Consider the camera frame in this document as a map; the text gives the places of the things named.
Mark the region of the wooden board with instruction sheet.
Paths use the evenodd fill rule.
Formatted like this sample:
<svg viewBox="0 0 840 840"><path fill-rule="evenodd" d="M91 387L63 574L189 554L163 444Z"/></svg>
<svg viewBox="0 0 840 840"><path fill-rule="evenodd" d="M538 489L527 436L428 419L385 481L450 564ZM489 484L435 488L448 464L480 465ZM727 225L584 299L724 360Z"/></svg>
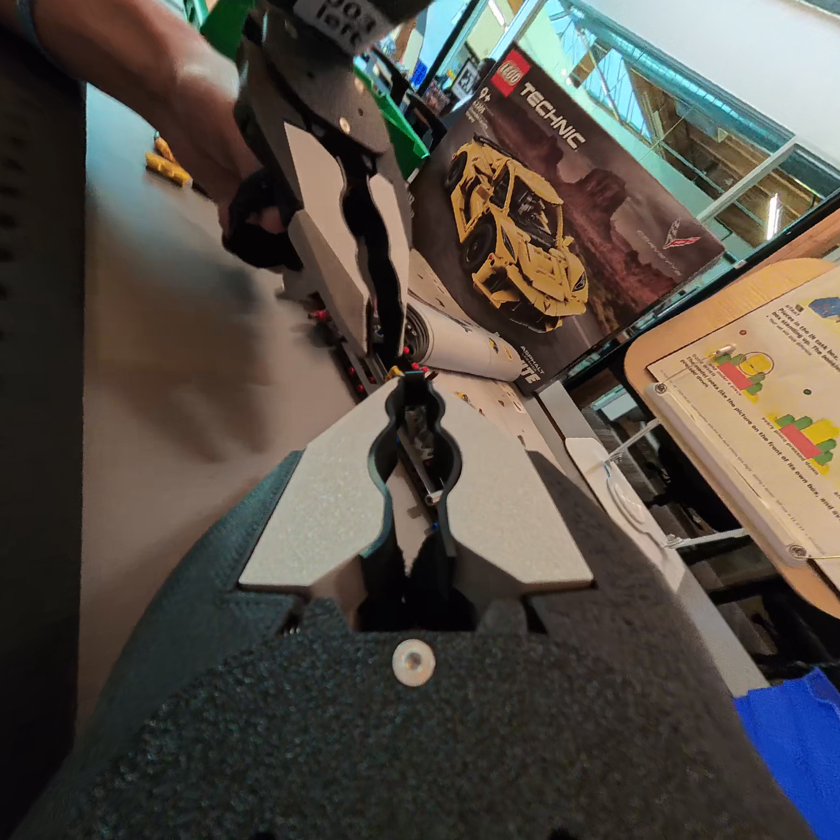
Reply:
<svg viewBox="0 0 840 840"><path fill-rule="evenodd" d="M788 259L646 332L627 379L793 590L839 617L838 263Z"/></svg>

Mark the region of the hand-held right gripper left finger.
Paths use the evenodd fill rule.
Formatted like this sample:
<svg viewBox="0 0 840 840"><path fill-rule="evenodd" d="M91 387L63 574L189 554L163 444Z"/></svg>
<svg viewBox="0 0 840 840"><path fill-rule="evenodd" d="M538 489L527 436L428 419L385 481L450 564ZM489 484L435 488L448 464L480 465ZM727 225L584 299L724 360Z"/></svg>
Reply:
<svg viewBox="0 0 840 840"><path fill-rule="evenodd" d="M395 594L405 561L387 480L398 463L404 380L391 380L305 447L240 587L285 594Z"/></svg>

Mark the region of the partly built lego chassis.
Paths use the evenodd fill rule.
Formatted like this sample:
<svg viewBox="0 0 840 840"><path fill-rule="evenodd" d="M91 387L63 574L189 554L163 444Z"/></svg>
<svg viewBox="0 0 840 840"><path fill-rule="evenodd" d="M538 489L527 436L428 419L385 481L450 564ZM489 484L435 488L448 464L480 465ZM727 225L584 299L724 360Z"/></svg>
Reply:
<svg viewBox="0 0 840 840"><path fill-rule="evenodd" d="M426 379L432 377L428 368L412 362L405 353L393 365L384 364L378 353L356 353L342 336L338 324L318 294L307 298L304 307L309 321L330 347L358 401L363 401L383 384L405 373L419 373ZM427 408L423 403L411 404L406 408L397 435L397 452L413 488L422 498L423 507L431 517L432 530L437 530L437 508L444 480L436 464L434 434L427 420Z"/></svg>

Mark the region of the blue plastic bin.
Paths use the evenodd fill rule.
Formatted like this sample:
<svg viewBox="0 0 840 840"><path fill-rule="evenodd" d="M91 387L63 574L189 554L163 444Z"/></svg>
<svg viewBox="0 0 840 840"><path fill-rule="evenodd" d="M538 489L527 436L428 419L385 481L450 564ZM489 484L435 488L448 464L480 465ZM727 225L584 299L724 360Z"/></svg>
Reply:
<svg viewBox="0 0 840 840"><path fill-rule="evenodd" d="M734 699L741 723L816 837L839 838L839 693L821 668Z"/></svg>

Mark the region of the person's left hand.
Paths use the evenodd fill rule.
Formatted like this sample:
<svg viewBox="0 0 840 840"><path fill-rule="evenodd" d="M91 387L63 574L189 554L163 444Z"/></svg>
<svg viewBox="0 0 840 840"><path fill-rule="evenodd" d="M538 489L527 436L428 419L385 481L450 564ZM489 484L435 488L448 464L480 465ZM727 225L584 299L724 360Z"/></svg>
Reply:
<svg viewBox="0 0 840 840"><path fill-rule="evenodd" d="M143 115L175 158L213 199L229 231L229 206L260 165L234 116L238 77L233 63L194 29L165 42L143 75Z"/></svg>

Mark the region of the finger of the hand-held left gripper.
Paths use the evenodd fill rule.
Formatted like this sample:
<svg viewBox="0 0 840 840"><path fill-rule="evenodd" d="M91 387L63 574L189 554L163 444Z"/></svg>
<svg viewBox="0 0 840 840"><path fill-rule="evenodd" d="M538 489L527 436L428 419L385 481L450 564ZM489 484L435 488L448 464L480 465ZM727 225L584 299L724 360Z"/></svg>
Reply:
<svg viewBox="0 0 840 840"><path fill-rule="evenodd" d="M404 185L382 173L364 178L364 283L384 339L400 339L406 322L410 232L403 212Z"/></svg>
<svg viewBox="0 0 840 840"><path fill-rule="evenodd" d="M393 156L351 154L342 163L314 134L290 123L283 128L302 202L287 230L304 276L356 353L378 349L384 360L394 361L403 353L403 336L382 337L364 283L364 178L379 172L403 186L399 171L392 179Z"/></svg>

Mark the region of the green plastic bin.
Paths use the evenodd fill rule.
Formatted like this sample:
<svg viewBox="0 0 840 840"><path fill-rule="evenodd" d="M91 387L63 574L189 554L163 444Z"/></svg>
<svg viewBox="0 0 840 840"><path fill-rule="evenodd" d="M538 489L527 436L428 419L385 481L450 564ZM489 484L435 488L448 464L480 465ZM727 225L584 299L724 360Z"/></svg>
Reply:
<svg viewBox="0 0 840 840"><path fill-rule="evenodd" d="M236 61L243 27L255 2L173 1L170 4L183 14L186 21L198 30L218 53ZM429 155L426 145L394 103L390 93L380 89L372 75L359 66L353 67L353 73L371 92L385 121L402 176L409 181Z"/></svg>

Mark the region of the person's left forearm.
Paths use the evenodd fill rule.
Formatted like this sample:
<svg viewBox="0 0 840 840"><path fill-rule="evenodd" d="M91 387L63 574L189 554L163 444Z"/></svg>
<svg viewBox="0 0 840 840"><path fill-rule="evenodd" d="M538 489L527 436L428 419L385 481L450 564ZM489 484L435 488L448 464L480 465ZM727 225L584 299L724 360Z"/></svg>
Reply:
<svg viewBox="0 0 840 840"><path fill-rule="evenodd" d="M152 59L167 40L194 29L160 2L2 1L1 8L2 26L67 75L92 84L144 119L144 74Z"/></svg>

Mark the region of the lego set box yellow car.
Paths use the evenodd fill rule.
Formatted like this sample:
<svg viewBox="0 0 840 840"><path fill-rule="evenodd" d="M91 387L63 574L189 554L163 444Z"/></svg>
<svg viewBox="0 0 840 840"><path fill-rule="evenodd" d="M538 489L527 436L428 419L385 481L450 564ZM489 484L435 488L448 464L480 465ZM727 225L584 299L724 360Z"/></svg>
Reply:
<svg viewBox="0 0 840 840"><path fill-rule="evenodd" d="M413 246L541 391L718 262L721 241L519 45L411 184Z"/></svg>

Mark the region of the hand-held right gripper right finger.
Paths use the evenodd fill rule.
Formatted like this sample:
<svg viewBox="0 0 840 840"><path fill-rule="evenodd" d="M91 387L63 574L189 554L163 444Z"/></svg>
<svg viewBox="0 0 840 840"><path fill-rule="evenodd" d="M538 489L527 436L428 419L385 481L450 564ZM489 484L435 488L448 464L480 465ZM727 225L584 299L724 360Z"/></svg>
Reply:
<svg viewBox="0 0 840 840"><path fill-rule="evenodd" d="M461 468L446 495L455 588L474 606L588 588L594 574L530 454L557 467L512 386L432 381Z"/></svg>

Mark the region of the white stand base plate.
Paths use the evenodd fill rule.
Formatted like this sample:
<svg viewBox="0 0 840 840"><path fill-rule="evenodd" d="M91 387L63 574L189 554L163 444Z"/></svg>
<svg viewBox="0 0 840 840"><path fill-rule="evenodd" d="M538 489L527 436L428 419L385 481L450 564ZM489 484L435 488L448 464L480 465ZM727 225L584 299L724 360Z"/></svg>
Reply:
<svg viewBox="0 0 840 840"><path fill-rule="evenodd" d="M649 513L639 495L629 484L617 462L638 440L661 425L654 419L625 443L608 453L594 437L567 437L564 445L568 455L581 473L587 486L605 512L659 568L673 560L677 552L731 539L749 538L744 528L698 538L678 538L666 535Z"/></svg>

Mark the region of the lego instruction booklet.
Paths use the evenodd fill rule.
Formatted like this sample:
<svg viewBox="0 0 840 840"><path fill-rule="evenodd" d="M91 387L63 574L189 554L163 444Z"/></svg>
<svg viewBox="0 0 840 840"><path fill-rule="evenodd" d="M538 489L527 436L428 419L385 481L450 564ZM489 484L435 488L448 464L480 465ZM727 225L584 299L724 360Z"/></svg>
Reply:
<svg viewBox="0 0 840 840"><path fill-rule="evenodd" d="M517 350L468 318L425 258L409 255L404 345L412 362L530 451L558 466L514 387L522 368Z"/></svg>

